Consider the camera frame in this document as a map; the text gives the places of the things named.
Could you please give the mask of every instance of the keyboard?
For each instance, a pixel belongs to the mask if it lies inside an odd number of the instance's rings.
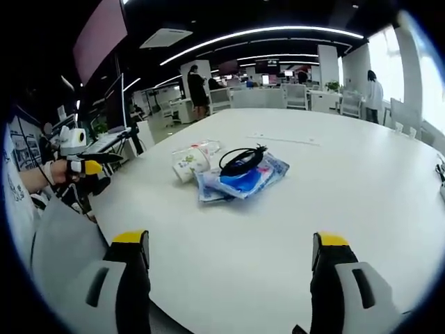
[[[101,152],[106,146],[110,145],[111,143],[117,141],[119,136],[121,136],[123,133],[125,133],[126,130],[121,132],[116,132],[114,134],[105,134],[99,138],[98,141],[95,143],[92,143],[90,146],[88,146],[83,153],[98,153]]]

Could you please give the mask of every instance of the desk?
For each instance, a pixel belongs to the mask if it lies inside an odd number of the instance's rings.
[[[170,103],[170,106],[173,113],[177,111],[181,124],[192,123],[195,120],[191,98],[188,97],[183,100],[172,102]]]
[[[329,113],[330,109],[335,109],[336,104],[340,103],[341,94],[325,92],[322,90],[310,90],[311,110],[322,113]]]
[[[178,183],[170,164],[173,150],[202,139],[227,149],[265,144],[291,167],[249,200],[201,206],[195,185]],[[341,234],[372,264],[400,311],[416,305],[445,247],[436,161],[433,148],[370,122],[232,109],[130,161],[90,202],[108,242],[149,230],[150,296],[193,333],[290,333],[310,327],[312,235],[320,230]]]

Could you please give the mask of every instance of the potted plant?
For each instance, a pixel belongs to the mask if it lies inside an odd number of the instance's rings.
[[[96,132],[98,137],[102,137],[107,131],[108,127],[106,126],[105,122],[99,122],[93,127],[94,131]]]
[[[325,87],[327,90],[333,90],[334,92],[338,92],[340,89],[340,83],[338,81],[329,81],[327,84],[325,84]]]

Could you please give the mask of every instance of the paper cup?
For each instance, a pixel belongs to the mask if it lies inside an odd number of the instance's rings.
[[[413,127],[410,127],[410,138],[414,139],[416,138],[417,130]]]
[[[173,164],[173,170],[177,177],[183,182],[193,179],[193,173],[205,172],[210,169],[209,158],[199,148],[187,152],[187,155]]]
[[[403,124],[396,122],[396,133],[401,134],[403,131]]]

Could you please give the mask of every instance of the blue plastic bag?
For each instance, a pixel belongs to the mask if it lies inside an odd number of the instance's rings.
[[[249,198],[259,193],[266,186],[282,179],[288,169],[288,164],[267,152],[257,167],[242,175],[220,176],[221,169],[219,168],[198,173],[199,199],[202,202],[210,202],[227,200],[225,196],[229,196],[229,198]]]

